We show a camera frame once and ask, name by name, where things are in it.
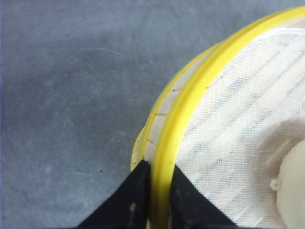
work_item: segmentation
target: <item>white mesh fabric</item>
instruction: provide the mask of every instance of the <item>white mesh fabric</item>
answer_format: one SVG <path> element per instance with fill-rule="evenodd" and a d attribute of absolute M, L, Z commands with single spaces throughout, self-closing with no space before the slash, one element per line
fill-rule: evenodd
<path fill-rule="evenodd" d="M 274 29 L 243 48 L 209 87 L 176 164 L 238 225 L 284 228 L 270 180 L 305 138 L 305 30 Z"/>

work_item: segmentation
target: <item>white plastic knob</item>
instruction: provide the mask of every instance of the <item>white plastic knob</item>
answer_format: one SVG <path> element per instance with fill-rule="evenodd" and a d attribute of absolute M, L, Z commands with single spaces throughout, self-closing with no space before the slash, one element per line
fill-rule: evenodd
<path fill-rule="evenodd" d="M 284 157 L 270 186 L 277 191 L 277 208 L 288 228 L 305 229 L 305 140 Z"/>

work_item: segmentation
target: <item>gray floor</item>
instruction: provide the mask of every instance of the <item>gray floor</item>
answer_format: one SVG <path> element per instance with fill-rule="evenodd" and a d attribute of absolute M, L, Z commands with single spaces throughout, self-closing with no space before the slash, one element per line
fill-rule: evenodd
<path fill-rule="evenodd" d="M 1 228 L 76 226 L 129 173 L 133 141 L 188 61 L 299 1 L 1 4 Z"/>

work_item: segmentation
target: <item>white fabric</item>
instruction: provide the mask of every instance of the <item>white fabric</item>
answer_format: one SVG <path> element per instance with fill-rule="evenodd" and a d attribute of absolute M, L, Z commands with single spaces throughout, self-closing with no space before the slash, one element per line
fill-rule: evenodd
<path fill-rule="evenodd" d="M 243 48 L 201 99 L 176 164 L 241 226 L 284 228 L 270 181 L 305 138 L 305 29 Z"/>

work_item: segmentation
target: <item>yellow ring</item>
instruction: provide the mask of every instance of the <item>yellow ring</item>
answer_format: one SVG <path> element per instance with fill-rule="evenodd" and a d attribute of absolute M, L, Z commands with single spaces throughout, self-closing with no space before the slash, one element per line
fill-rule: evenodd
<path fill-rule="evenodd" d="M 187 81 L 166 117 L 152 163 L 150 220 L 153 229 L 167 228 L 169 193 L 179 145 L 189 120 L 206 89 L 228 61 L 255 37 L 284 22 L 301 18 L 304 15 L 305 7 L 300 7 L 269 15 L 250 24 L 225 40 Z M 148 120 L 144 138 L 147 138 L 150 120 L 151 117 Z M 141 148 L 142 154 L 145 149 L 144 145 L 145 143 Z"/>
<path fill-rule="evenodd" d="M 150 132 L 150 129 L 152 127 L 153 121 L 156 117 L 156 114 L 162 104 L 162 102 L 164 101 L 164 99 L 166 98 L 166 96 L 168 95 L 168 93 L 170 92 L 171 88 L 174 86 L 174 84 L 177 82 L 177 80 L 182 76 L 183 73 L 185 73 L 198 59 L 200 59 L 201 57 L 203 57 L 204 55 L 206 55 L 209 51 L 215 49 L 217 46 L 219 45 L 216 44 L 212 47 L 210 47 L 209 49 L 207 49 L 206 51 L 204 51 L 203 53 L 199 54 L 198 56 L 196 56 L 193 60 L 191 60 L 189 63 L 187 63 L 171 80 L 170 82 L 166 85 L 166 87 L 163 89 L 163 91 L 161 92 L 161 94 L 159 95 L 157 101 L 155 102 L 149 116 L 148 119 L 146 121 L 145 126 L 143 127 L 143 129 L 141 130 L 141 132 L 139 133 L 137 139 L 134 142 L 133 145 L 133 149 L 132 149 L 132 157 L 131 157 L 131 171 L 134 169 L 134 157 L 135 157 L 135 151 L 136 149 L 140 148 L 140 151 L 137 152 L 136 155 L 136 165 L 144 158 L 144 152 L 145 152 L 145 146 L 147 143 L 147 139 L 148 139 L 148 135 Z"/>

